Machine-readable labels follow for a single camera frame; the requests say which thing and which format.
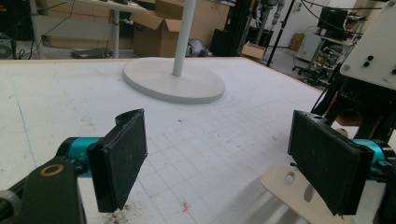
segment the hole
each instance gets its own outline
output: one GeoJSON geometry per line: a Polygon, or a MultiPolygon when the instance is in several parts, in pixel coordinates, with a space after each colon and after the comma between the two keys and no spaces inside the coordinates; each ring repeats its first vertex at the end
hole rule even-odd
{"type": "Polygon", "coordinates": [[[46,168],[42,169],[40,171],[40,175],[47,177],[47,176],[52,176],[52,175],[57,175],[59,174],[62,170],[64,169],[64,166],[61,164],[53,164],[50,166],[47,166],[46,168]]]}
{"type": "Polygon", "coordinates": [[[312,185],[308,185],[308,187],[306,187],[304,192],[304,200],[310,203],[312,198],[314,197],[314,193],[315,193],[314,187],[312,187],[312,185]]]}
{"type": "Polygon", "coordinates": [[[286,184],[287,186],[292,185],[293,182],[294,182],[295,177],[296,177],[296,176],[295,176],[295,174],[294,174],[293,172],[288,173],[288,174],[286,175],[286,177],[285,177],[285,184],[286,184]]]}

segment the grid pattern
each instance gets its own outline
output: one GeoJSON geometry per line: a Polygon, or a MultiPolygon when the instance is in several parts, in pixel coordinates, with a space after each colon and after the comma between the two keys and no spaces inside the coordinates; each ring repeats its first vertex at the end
hole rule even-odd
{"type": "Polygon", "coordinates": [[[103,136],[118,114],[144,108],[149,154],[124,209],[99,214],[91,180],[79,180],[89,223],[304,223],[261,178],[268,165],[289,164],[292,112],[309,111],[317,90],[246,59],[194,59],[186,63],[223,78],[225,95],[171,104],[125,84],[126,62],[2,64],[1,189],[65,138],[103,136]]]}

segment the cable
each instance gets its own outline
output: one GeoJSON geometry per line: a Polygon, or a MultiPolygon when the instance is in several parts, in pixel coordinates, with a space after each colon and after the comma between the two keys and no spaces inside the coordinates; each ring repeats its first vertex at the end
hole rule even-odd
{"type": "Polygon", "coordinates": [[[317,101],[315,102],[314,106],[313,106],[312,109],[311,109],[311,113],[313,113],[314,109],[317,107],[317,105],[318,105],[318,103],[319,103],[319,100],[322,98],[322,96],[324,95],[324,93],[326,93],[327,89],[329,89],[329,86],[330,86],[330,85],[328,85],[328,86],[324,89],[324,91],[322,92],[322,94],[319,96],[319,98],[318,98],[317,101]]]}
{"type": "Polygon", "coordinates": [[[42,8],[41,10],[49,10],[49,9],[54,8],[54,7],[58,7],[58,6],[60,6],[60,5],[66,4],[66,3],[67,3],[67,2],[62,2],[62,3],[60,3],[60,4],[57,4],[57,5],[53,6],[53,7],[42,8]]]}
{"type": "MultiPolygon", "coordinates": [[[[323,6],[323,5],[320,5],[320,4],[317,4],[317,3],[313,3],[313,2],[309,2],[309,1],[306,1],[306,0],[301,0],[301,1],[309,3],[309,4],[312,4],[312,5],[317,6],[317,7],[327,7],[327,6],[323,6]]],[[[382,7],[352,7],[352,8],[332,7],[332,8],[343,9],[343,10],[382,9],[382,7]]]]}
{"type": "Polygon", "coordinates": [[[331,26],[332,28],[335,28],[335,29],[340,30],[340,31],[347,32],[347,33],[349,33],[349,34],[351,34],[351,35],[363,35],[362,33],[349,32],[349,31],[346,31],[346,30],[344,30],[344,29],[340,29],[339,27],[336,27],[336,26],[334,26],[334,25],[332,25],[332,24],[330,24],[330,23],[324,21],[323,19],[321,19],[320,17],[318,17],[317,15],[315,15],[315,13],[313,13],[313,12],[308,8],[308,6],[304,3],[304,1],[302,1],[301,3],[303,3],[303,6],[306,8],[306,10],[308,10],[314,17],[316,17],[318,20],[320,20],[320,21],[326,23],[327,25],[331,26]]]}

